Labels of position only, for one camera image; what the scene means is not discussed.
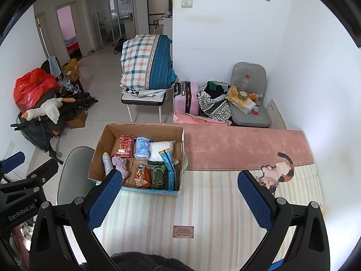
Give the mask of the person hand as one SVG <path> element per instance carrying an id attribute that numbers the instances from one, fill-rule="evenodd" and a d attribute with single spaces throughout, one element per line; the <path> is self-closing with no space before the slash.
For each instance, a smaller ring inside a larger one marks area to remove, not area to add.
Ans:
<path id="1" fill-rule="evenodd" d="M 12 229 L 18 250 L 20 251 L 21 263 L 25 266 L 26 270 L 29 268 L 29 253 L 23 243 L 23 235 L 20 231 L 20 226 L 16 226 Z"/>

